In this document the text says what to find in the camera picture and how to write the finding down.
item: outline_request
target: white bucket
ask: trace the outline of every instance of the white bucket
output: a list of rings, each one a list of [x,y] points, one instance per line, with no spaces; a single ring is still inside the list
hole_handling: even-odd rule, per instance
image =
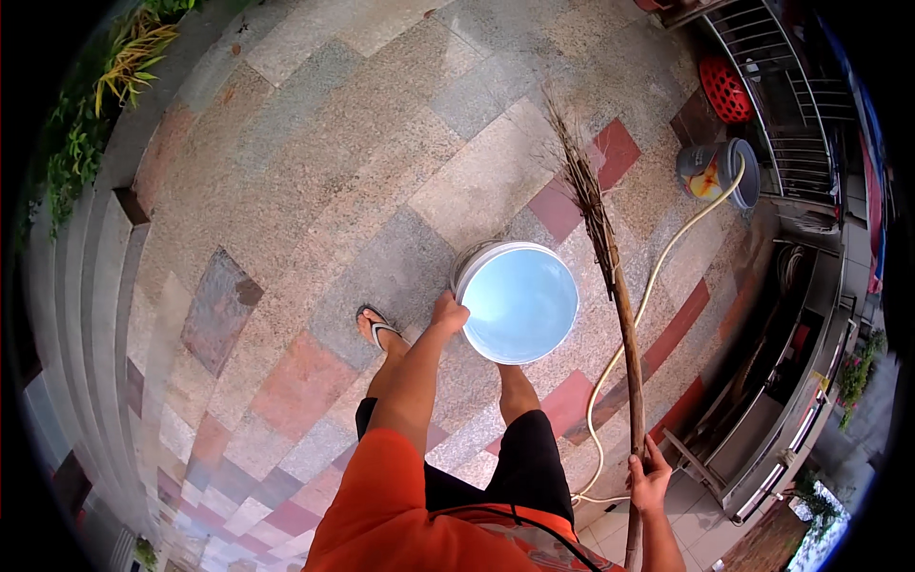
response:
[[[470,310],[464,335],[483,357],[530,363],[565,340],[578,313],[578,289],[556,253],[536,243],[490,242],[461,258],[452,287]]]

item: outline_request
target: flip-flop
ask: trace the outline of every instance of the flip-flop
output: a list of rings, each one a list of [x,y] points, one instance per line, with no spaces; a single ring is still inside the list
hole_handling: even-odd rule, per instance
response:
[[[368,310],[371,310],[372,312],[374,312],[375,314],[377,314],[379,318],[381,318],[382,320],[384,320],[384,321],[381,321],[381,322],[376,322],[376,321],[374,321],[374,320],[372,320],[372,319],[370,319],[370,318],[366,318],[367,320],[369,320],[369,326],[371,327],[371,338],[372,338],[373,340],[375,340],[375,345],[378,346],[378,349],[379,349],[379,350],[385,351],[385,349],[382,347],[382,343],[378,340],[378,330],[379,330],[379,329],[389,329],[390,331],[394,332],[395,334],[397,334],[397,335],[400,336],[401,338],[402,338],[403,336],[401,336],[401,333],[400,333],[399,331],[397,331],[396,329],[394,329],[394,327],[393,327],[391,324],[388,323],[388,319],[385,318],[384,315],[383,315],[381,312],[378,311],[378,308],[372,306],[371,304],[363,304],[362,306],[359,306],[359,310],[356,312],[356,320],[357,320],[357,322],[358,322],[358,320],[359,320],[359,316],[362,315],[362,312],[365,311],[365,310],[367,310],[367,309],[368,309]]]

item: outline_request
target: coiled hose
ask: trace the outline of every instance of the coiled hose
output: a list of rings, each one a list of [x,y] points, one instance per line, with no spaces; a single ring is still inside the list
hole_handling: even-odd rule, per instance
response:
[[[639,326],[641,321],[642,314],[645,313],[645,308],[648,306],[648,297],[651,294],[651,289],[654,287],[654,281],[658,277],[658,273],[661,271],[661,264],[664,262],[664,258],[667,257],[667,254],[671,251],[673,244],[676,243],[681,236],[684,235],[686,231],[689,230],[691,226],[699,222],[702,217],[711,212],[715,207],[724,202],[734,189],[737,188],[737,185],[740,183],[740,180],[743,178],[744,167],[746,166],[746,161],[744,160],[743,155],[740,152],[737,152],[737,155],[740,157],[740,169],[737,170],[737,176],[734,178],[734,182],[727,187],[725,192],[721,193],[717,199],[713,200],[707,207],[700,210],[695,216],[686,222],[686,224],[673,236],[673,238],[667,243],[667,246],[664,247],[664,250],[661,252],[661,257],[658,258],[658,262],[655,263],[654,268],[651,270],[651,274],[648,278],[648,285],[645,286],[645,294],[641,297],[641,303],[639,304],[639,311],[635,315],[635,327]],[[585,414],[585,419],[587,421],[587,432],[591,435],[591,438],[594,439],[594,444],[597,446],[597,469],[594,471],[594,476],[591,477],[591,480],[582,488],[580,492],[572,493],[572,505],[577,506],[581,501],[589,502],[618,502],[626,501],[629,497],[613,497],[609,499],[594,499],[588,497],[586,493],[591,490],[591,487],[594,486],[594,483],[597,482],[597,478],[600,477],[601,471],[604,469],[604,448],[600,445],[600,439],[597,438],[597,431],[594,429],[594,403],[597,400],[597,396],[600,394],[600,389],[603,387],[604,383],[607,381],[608,376],[610,375],[610,370],[613,369],[613,366],[617,364],[619,358],[623,354],[623,347],[620,345],[617,348],[617,352],[613,354],[613,358],[610,359],[610,363],[607,364],[607,367],[604,368],[603,373],[600,374],[600,377],[597,379],[597,383],[594,386],[594,390],[591,392],[590,399],[587,400],[587,412]]]

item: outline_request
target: red basket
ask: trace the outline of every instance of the red basket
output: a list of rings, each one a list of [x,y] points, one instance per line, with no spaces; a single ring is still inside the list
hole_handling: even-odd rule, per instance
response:
[[[724,56],[708,56],[699,62],[699,77],[705,96],[726,124],[744,124],[753,116],[753,104],[744,91],[737,70]]]

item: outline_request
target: paint bucket label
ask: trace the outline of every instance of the paint bucket label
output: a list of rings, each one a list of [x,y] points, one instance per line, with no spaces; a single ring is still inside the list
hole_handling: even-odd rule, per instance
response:
[[[714,151],[707,147],[697,147],[692,153],[692,165],[687,173],[681,172],[680,179],[684,190],[702,200],[715,200],[724,190],[718,180],[718,149]]]

